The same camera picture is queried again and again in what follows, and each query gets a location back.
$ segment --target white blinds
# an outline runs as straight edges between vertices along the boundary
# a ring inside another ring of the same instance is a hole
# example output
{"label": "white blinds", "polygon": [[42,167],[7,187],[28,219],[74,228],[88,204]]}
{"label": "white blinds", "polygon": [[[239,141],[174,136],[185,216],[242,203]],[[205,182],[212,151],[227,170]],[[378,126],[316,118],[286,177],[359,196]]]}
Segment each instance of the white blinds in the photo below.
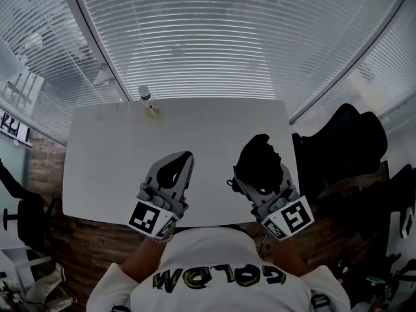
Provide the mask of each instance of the white blinds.
{"label": "white blinds", "polygon": [[416,93],[416,0],[405,0],[380,41],[296,121],[301,135],[320,129],[343,103],[383,116]]}
{"label": "white blinds", "polygon": [[11,78],[0,68],[2,103],[65,143],[76,107],[120,100],[65,0],[0,0],[0,10],[2,45],[23,68]]}
{"label": "white blinds", "polygon": [[296,116],[396,0],[84,0],[132,99],[284,100]]}

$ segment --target person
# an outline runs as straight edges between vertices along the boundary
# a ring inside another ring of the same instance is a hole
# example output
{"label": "person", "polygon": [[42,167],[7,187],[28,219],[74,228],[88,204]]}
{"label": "person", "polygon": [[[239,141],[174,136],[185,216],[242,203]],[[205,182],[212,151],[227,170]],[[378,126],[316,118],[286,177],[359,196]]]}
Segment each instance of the person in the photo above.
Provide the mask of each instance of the person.
{"label": "person", "polygon": [[148,237],[124,264],[109,267],[86,310],[351,310],[328,267],[307,272],[290,239],[274,241],[272,256],[273,263],[264,262],[239,227],[186,229],[161,242]]}

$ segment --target table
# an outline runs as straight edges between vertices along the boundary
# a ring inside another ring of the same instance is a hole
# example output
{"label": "table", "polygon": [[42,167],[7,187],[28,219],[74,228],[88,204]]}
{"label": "table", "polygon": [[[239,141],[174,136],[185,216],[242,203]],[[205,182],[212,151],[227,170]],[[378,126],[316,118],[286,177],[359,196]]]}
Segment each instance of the table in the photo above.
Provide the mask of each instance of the table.
{"label": "table", "polygon": [[65,215],[125,224],[128,208],[150,166],[164,156],[189,150],[195,156],[190,205],[178,226],[253,222],[251,203],[227,180],[246,143],[266,133],[298,186],[285,105],[263,99],[164,99],[151,118],[141,102],[77,109],[64,167]]}

